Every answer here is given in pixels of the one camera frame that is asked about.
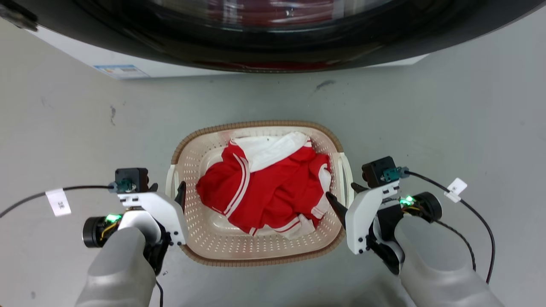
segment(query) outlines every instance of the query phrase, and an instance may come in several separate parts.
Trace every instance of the green led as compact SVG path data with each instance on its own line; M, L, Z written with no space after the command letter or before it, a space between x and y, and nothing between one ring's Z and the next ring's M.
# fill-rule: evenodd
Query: green led
M117 220L121 219L121 215L115 215L115 214L109 214L106 216L105 220L109 222L116 222Z

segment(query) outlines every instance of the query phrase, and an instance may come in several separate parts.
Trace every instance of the basket rim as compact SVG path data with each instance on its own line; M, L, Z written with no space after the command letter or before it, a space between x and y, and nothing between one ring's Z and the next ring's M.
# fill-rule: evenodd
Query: basket rim
M193 139L201 135L216 133L216 132L226 131L226 130L234 130L234 129L255 128L255 127L279 127L279 126L280 127L305 127L305 128L313 128L313 129L319 130L322 133L324 133L326 136L328 136L328 138L330 138L330 140L334 143L334 146L336 147L336 150L338 152L343 152L343 146L341 145L341 142L339 141L337 136L328 128L318 123L308 122L308 121L293 121L293 120L249 121L249 122L229 123L226 125L218 125L218 126L199 129L197 131L192 132L190 135L185 137L176 147L173 157L171 159L171 164L172 165L178 164L180 155L182 154L182 151L184 150L186 145L190 141L192 141ZM313 258L326 255L327 253L334 250L340 244L340 242L343 240L344 237L345 237L345 230L343 229L343 227L341 227L336 238L330 244L328 244L327 246L319 250L305 252L305 253L297 254L294 256L282 256L282 257L273 257L273 258L265 258L265 259L245 259L245 260L211 259L211 258L206 258L197 254L191 248L189 248L188 245L181 245L180 249L191 260L194 260L195 262L201 263L203 265L209 265L213 267L257 267L261 265L292 263L292 262L313 259Z

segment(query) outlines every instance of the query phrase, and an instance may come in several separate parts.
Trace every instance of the clothes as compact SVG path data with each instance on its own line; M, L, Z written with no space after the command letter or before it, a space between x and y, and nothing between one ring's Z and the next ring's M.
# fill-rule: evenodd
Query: clothes
M234 139L196 185L204 205L250 235L269 226L294 239L314 231L329 209L328 155L302 133Z

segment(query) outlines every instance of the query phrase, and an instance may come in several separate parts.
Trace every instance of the plastic basket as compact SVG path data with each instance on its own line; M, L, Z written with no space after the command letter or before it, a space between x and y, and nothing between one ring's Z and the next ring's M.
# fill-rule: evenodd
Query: plastic basket
M269 265L315 258L340 243L345 232L332 208L316 231L304 237L288 240L274 232L260 232L252 237L203 205L195 190L208 167L221 161L222 150L231 138L285 135L294 131L310 136L313 148L330 156L330 191L345 206L351 204L354 194L349 185L353 180L349 162L337 137L325 127L303 121L259 121L201 129L187 136L176 148L165 188L165 193L175 198L180 182L187 184L184 215L189 238L181 248L189 258L224 267Z

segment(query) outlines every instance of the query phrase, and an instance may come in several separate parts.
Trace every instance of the basket handle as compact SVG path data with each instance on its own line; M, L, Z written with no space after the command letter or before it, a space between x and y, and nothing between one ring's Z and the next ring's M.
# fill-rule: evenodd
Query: basket handle
M337 178L340 182L341 191L340 191L340 202L349 208L354 200L354 191L351 188L351 183L353 182L353 173L351 172L351 165L349 160L345 156L345 153L339 152L337 154Z
M173 179L174 179L174 186L178 189L178 186L180 186L180 178L178 176L178 171L176 171L176 165L171 164L169 171L167 172L167 183L165 184L165 195L168 197L174 199L176 197L176 194L178 193L177 190L173 193Z

